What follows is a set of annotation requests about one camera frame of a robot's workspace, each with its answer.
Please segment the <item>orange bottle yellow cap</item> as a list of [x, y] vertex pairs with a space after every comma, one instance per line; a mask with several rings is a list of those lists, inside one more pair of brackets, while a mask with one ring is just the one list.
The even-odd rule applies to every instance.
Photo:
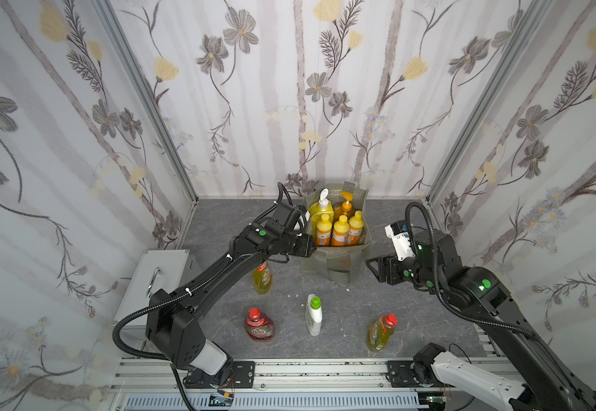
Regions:
[[357, 246], [360, 243], [361, 236], [364, 231], [364, 221], [361, 211], [356, 211], [354, 216], [348, 221], [349, 231], [347, 233], [347, 246]]
[[350, 225], [347, 216], [340, 216], [335, 224], [333, 224], [330, 246], [345, 247], [347, 245], [347, 235], [349, 231]]
[[330, 215], [322, 213], [316, 223], [316, 245], [318, 247], [328, 247], [331, 242], [333, 223], [330, 221]]

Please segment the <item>green fabric shopping bag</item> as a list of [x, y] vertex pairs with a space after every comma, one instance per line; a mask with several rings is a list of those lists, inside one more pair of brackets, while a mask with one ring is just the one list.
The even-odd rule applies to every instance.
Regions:
[[[305, 198], [307, 206], [318, 203], [321, 193], [328, 189], [327, 199], [332, 205], [344, 202], [342, 192], [351, 193], [352, 206], [357, 211], [366, 212], [368, 191], [355, 183], [320, 183], [316, 191]], [[334, 283], [349, 284], [364, 271], [365, 260], [371, 257], [373, 241], [371, 231], [367, 225], [366, 214], [362, 216], [364, 228], [358, 245], [345, 247], [321, 247], [309, 258], [301, 261], [301, 270], [307, 274], [319, 275]]]

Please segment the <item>large yellow pump soap bottle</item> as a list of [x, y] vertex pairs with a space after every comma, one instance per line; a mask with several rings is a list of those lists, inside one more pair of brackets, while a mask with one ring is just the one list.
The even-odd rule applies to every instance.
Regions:
[[329, 199], [329, 194], [330, 190], [328, 190], [328, 188], [322, 189], [318, 200], [308, 209], [310, 214], [310, 223], [313, 230], [317, 229], [317, 224], [322, 220], [323, 215], [325, 215], [332, 224], [334, 223], [335, 212]]

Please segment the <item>large orange pump soap bottle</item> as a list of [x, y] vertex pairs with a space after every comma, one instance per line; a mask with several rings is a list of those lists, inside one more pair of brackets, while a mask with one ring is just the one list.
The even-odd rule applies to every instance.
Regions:
[[342, 196], [343, 201], [337, 203], [337, 205], [334, 207], [335, 221], [338, 221], [342, 216], [345, 216], [347, 219], [351, 219], [356, 212], [356, 209], [353, 206], [354, 195], [346, 191], [341, 191], [340, 196]]

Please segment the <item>green bottle red cap front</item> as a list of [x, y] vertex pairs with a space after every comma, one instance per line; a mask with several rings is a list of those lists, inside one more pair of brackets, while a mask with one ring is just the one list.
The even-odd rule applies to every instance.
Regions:
[[367, 331], [366, 345], [369, 351], [382, 351], [395, 333], [397, 325], [398, 318], [392, 313], [382, 315], [375, 320]]

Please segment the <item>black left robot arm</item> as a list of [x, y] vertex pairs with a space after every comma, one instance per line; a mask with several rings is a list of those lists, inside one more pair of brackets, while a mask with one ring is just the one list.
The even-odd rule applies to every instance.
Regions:
[[[181, 370], [197, 369], [215, 387], [224, 387], [234, 375], [232, 357], [205, 337], [200, 319], [239, 280], [267, 261], [286, 264], [293, 257], [310, 257], [316, 250], [313, 236], [306, 233], [305, 208], [294, 204], [283, 183], [278, 183], [277, 190], [272, 206], [234, 236], [214, 263], [172, 292], [158, 290], [146, 307], [126, 315], [113, 328], [112, 340], [121, 352], [169, 361], [186, 409], [193, 406]], [[145, 338], [157, 348], [155, 353], [135, 349], [121, 336], [125, 325], [139, 318], [145, 319]]]

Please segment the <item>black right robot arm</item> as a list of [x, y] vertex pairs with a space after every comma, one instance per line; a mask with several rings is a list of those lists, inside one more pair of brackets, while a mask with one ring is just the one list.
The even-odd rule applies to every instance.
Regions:
[[390, 366], [391, 383], [449, 385], [501, 410], [596, 410], [596, 390], [544, 342], [493, 272], [462, 265], [452, 236], [433, 227], [422, 203], [408, 203], [389, 234], [395, 252], [366, 261], [378, 282], [409, 282], [436, 296], [455, 317], [484, 331], [520, 375], [503, 378], [427, 344], [409, 368]]

